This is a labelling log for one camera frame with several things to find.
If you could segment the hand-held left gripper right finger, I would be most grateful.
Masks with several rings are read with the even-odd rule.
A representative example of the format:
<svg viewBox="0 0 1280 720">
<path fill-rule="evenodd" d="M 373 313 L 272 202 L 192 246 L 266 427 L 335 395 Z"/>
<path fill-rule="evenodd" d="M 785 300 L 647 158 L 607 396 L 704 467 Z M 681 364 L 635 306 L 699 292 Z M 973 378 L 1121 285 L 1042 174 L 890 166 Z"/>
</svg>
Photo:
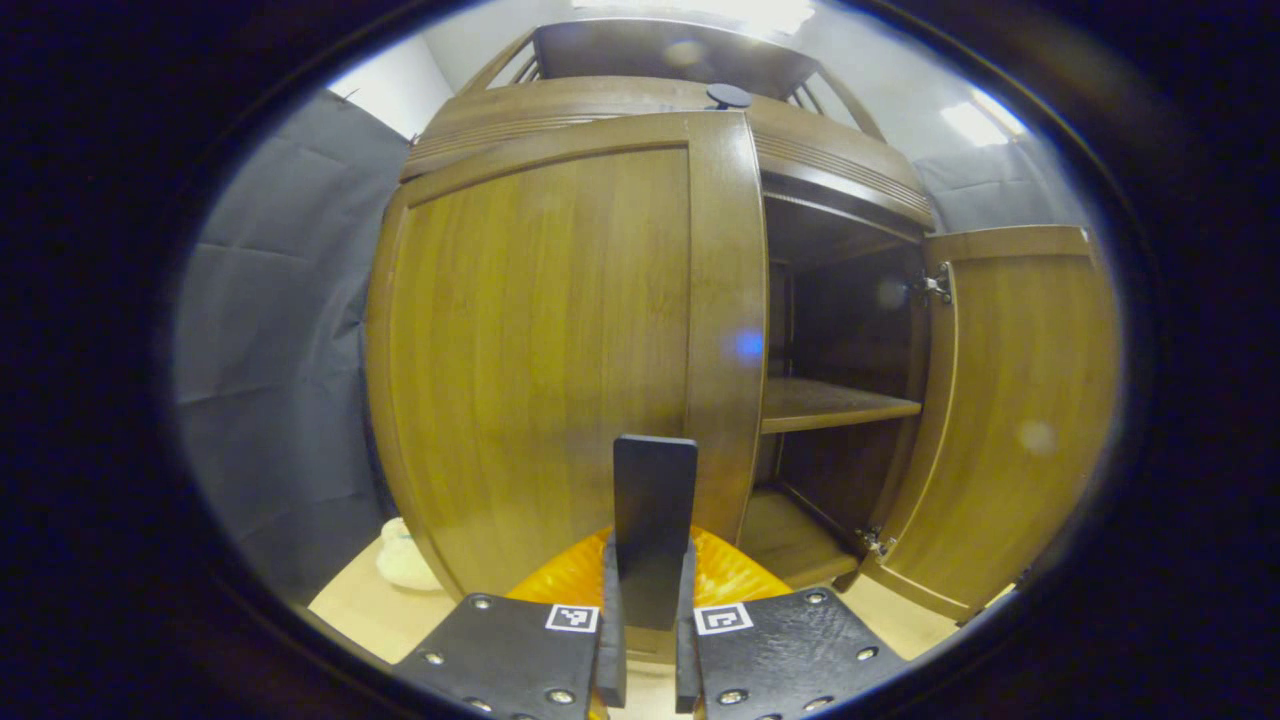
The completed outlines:
<svg viewBox="0 0 1280 720">
<path fill-rule="evenodd" d="M 906 666 L 835 591 L 795 591 L 701 528 L 691 530 L 680 593 L 677 714 L 809 719 Z"/>
</svg>

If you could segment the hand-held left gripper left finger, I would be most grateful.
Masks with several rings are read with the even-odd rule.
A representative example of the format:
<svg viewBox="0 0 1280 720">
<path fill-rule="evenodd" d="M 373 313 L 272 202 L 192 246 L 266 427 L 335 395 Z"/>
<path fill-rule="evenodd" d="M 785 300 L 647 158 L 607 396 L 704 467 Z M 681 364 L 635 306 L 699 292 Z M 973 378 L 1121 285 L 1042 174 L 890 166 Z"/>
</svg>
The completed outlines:
<svg viewBox="0 0 1280 720">
<path fill-rule="evenodd" d="M 628 698 L 614 537 L 604 529 L 507 594 L 466 594 L 396 676 L 489 719 L 608 719 Z"/>
</svg>

